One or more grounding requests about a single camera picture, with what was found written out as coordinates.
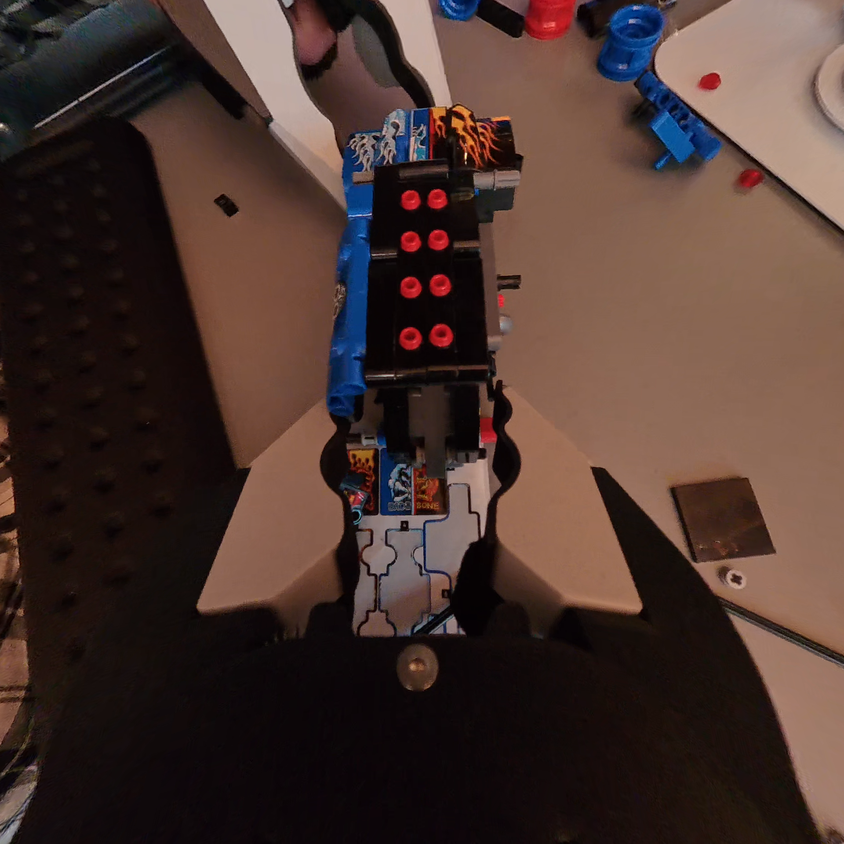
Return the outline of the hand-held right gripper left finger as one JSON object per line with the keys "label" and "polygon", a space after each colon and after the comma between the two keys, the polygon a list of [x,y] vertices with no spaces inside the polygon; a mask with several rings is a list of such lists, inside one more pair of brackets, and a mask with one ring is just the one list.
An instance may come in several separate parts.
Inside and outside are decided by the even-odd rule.
{"label": "hand-held right gripper left finger", "polygon": [[198,598],[201,615],[267,608],[308,620],[335,604],[352,619],[359,552],[339,489],[348,428],[318,401],[253,461]]}

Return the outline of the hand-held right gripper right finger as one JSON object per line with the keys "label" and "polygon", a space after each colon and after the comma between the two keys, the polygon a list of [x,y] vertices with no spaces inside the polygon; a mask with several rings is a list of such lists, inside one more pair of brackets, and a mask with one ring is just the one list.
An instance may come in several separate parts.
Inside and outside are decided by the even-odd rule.
{"label": "hand-held right gripper right finger", "polygon": [[564,612],[637,618],[643,604],[586,455],[514,388],[493,390],[498,483],[464,554],[453,614],[470,636],[514,605],[548,637]]}

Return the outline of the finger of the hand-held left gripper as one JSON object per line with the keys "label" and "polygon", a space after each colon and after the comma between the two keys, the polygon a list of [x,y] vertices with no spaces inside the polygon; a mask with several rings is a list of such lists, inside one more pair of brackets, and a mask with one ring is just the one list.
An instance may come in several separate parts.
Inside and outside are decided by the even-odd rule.
{"label": "finger of the hand-held left gripper", "polygon": [[345,206],[342,154],[332,122],[305,83],[302,69],[307,67],[300,64],[287,15],[292,2],[205,3],[269,109],[273,138]]}
{"label": "finger of the hand-held left gripper", "polygon": [[429,1],[367,2],[365,18],[386,51],[388,68],[418,108],[451,106],[449,82]]}

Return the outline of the black blue brick truck model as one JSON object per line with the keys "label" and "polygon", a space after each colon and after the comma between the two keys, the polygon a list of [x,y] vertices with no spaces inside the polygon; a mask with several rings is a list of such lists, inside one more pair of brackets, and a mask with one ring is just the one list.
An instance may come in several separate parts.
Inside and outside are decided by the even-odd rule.
{"label": "black blue brick truck model", "polygon": [[492,224],[522,176],[509,116],[467,106],[397,109],[343,149],[328,412],[370,399],[387,453],[429,477],[480,457],[481,392],[509,332]]}

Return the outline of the blue brick assembly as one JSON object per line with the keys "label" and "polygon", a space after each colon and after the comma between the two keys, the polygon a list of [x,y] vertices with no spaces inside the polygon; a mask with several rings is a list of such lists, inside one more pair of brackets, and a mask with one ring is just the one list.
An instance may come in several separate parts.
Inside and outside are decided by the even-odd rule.
{"label": "blue brick assembly", "polygon": [[641,98],[636,113],[646,119],[662,148],[655,171],[693,158],[709,162],[718,156],[722,141],[653,72],[643,73],[635,86]]}

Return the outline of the grey desk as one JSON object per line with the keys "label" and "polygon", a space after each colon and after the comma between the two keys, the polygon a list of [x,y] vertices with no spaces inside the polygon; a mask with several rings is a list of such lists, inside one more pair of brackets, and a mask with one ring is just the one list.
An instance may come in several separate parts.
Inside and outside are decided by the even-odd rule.
{"label": "grey desk", "polygon": [[[842,652],[842,236],[726,146],[655,172],[629,88],[597,46],[515,40],[435,16],[454,98],[509,115],[525,157],[495,223],[521,273],[507,385],[606,468],[686,551],[669,489],[751,481],[775,554],[741,561],[734,599]],[[135,120],[160,169],[236,458],[316,402],[320,311],[343,214],[250,115],[201,86]],[[227,194],[240,212],[214,204]]]}

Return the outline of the black pin connector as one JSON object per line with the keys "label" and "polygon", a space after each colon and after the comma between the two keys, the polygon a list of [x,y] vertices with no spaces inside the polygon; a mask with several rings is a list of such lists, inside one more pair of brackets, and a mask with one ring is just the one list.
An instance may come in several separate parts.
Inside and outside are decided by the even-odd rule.
{"label": "black pin connector", "polygon": [[519,39],[525,28],[523,14],[500,1],[479,1],[477,17],[503,34]]}

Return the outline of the red wheel hub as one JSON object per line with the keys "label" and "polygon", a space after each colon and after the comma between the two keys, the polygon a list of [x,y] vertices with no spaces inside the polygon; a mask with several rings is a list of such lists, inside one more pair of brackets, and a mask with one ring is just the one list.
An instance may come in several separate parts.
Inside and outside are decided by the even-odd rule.
{"label": "red wheel hub", "polygon": [[577,1],[529,1],[524,31],[536,40],[556,40],[571,26]]}

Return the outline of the sticker sheet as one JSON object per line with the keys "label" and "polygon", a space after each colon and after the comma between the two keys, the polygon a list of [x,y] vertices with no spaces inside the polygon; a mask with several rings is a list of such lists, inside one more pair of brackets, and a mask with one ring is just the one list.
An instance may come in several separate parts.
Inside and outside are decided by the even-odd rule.
{"label": "sticker sheet", "polygon": [[352,435],[347,453],[342,489],[360,563],[353,633],[461,635],[451,601],[464,554],[484,533],[491,499],[486,449],[442,478],[393,459],[381,435]]}

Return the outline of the black dotted mat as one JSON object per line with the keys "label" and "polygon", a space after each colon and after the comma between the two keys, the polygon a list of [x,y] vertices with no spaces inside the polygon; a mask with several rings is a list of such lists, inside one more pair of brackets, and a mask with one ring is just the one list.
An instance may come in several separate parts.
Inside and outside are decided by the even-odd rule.
{"label": "black dotted mat", "polygon": [[153,155],[89,121],[2,164],[2,365],[36,729],[182,499],[235,471]]}

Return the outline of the white book stand base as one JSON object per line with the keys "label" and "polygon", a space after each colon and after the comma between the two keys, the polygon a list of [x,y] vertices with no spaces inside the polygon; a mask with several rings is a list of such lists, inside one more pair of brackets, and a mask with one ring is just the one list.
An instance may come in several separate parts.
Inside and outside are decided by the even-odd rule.
{"label": "white book stand base", "polygon": [[[815,85],[834,52],[842,56],[842,2],[733,1],[667,38],[655,69],[693,111],[842,229],[842,128]],[[709,72],[722,84],[700,90]]]}

